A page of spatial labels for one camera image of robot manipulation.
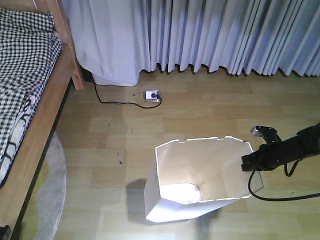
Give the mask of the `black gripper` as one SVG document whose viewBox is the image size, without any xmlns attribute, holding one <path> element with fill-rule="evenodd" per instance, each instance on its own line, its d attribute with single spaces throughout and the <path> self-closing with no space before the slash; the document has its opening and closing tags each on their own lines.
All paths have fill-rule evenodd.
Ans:
<svg viewBox="0 0 320 240">
<path fill-rule="evenodd" d="M 302 159 L 304 149 L 298 142 L 280 142 L 273 145 L 267 145 L 254 154 L 247 154 L 241 157 L 241 168 L 243 172 L 272 171 L 275 168 L 287 163 Z"/>
</svg>

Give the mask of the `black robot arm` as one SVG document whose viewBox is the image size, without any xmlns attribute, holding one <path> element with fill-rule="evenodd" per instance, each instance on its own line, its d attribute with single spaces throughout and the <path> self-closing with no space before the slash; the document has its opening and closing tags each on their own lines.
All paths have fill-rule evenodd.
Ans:
<svg viewBox="0 0 320 240">
<path fill-rule="evenodd" d="M 319 124 L 302 129 L 286 140 L 281 140 L 277 130 L 269 126 L 255 125 L 251 134 L 262 137 L 266 143 L 257 151 L 241 157 L 244 172 L 272 171 L 281 165 L 320 154 Z"/>
</svg>

